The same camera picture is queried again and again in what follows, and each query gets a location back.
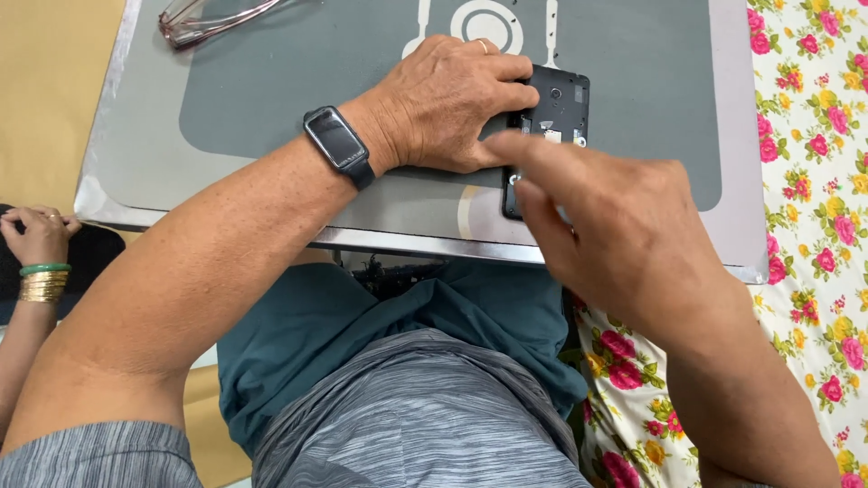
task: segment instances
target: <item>gold bangle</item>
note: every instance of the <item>gold bangle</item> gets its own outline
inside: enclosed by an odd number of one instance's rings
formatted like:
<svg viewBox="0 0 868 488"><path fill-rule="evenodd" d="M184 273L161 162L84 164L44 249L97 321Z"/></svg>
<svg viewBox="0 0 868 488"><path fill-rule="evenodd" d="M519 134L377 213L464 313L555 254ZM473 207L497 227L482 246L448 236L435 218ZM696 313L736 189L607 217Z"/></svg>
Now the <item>gold bangle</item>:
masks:
<svg viewBox="0 0 868 488"><path fill-rule="evenodd" d="M18 299L22 301L38 301L42 303L57 303L63 295L63 288L69 271L43 271L24 276L21 280L21 292Z"/></svg>

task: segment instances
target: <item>smartphone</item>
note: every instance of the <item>smartphone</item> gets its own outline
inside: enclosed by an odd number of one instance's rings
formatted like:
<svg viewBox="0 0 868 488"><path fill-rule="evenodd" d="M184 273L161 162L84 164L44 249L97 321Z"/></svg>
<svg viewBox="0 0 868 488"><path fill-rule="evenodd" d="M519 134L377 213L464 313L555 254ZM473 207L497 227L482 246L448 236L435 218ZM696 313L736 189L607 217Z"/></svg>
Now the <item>smartphone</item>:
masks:
<svg viewBox="0 0 868 488"><path fill-rule="evenodd" d="M530 109L512 112L508 125L523 135L539 134L552 142L566 142L583 148L588 145L590 80L561 69L534 65L534 74L524 84L540 94ZM518 168L503 168L503 216L522 219L513 185L521 180Z"/></svg>

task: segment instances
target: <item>left hand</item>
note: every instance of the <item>left hand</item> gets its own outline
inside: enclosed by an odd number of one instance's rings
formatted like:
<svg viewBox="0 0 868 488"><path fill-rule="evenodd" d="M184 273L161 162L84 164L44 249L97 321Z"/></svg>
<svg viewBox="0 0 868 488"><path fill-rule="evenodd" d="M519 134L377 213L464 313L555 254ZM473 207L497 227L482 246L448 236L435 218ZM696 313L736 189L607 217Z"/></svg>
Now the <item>left hand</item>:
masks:
<svg viewBox="0 0 868 488"><path fill-rule="evenodd" d="M494 115L539 103L536 89L513 82L532 74L528 57L501 54L488 39L430 36L350 104L372 111L395 156L388 166L471 173L503 164L479 134Z"/></svg>
<svg viewBox="0 0 868 488"><path fill-rule="evenodd" d="M15 228L18 221L26 227L24 234ZM0 234L21 266L65 263L69 238L80 228L75 216L63 217L56 208L42 205L12 208L0 215Z"/></svg>

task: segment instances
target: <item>shirt sleeve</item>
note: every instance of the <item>shirt sleeve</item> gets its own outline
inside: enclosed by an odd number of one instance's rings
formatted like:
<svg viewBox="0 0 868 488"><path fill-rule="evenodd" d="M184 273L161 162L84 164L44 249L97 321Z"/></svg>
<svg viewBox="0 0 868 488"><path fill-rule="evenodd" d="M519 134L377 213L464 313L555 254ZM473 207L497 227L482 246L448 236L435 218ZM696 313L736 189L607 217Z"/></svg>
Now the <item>shirt sleeve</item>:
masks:
<svg viewBox="0 0 868 488"><path fill-rule="evenodd" d="M202 488L184 432L104 422L36 439L0 458L0 488Z"/></svg>

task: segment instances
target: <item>watch strap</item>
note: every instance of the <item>watch strap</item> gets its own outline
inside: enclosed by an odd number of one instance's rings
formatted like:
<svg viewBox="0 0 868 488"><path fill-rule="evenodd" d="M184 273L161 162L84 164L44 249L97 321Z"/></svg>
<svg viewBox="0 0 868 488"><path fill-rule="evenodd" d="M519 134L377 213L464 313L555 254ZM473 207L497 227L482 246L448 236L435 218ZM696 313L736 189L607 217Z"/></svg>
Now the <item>watch strap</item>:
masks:
<svg viewBox="0 0 868 488"><path fill-rule="evenodd" d="M344 168L344 174L350 177L358 191L368 188L377 179L371 164L366 159L356 161Z"/></svg>

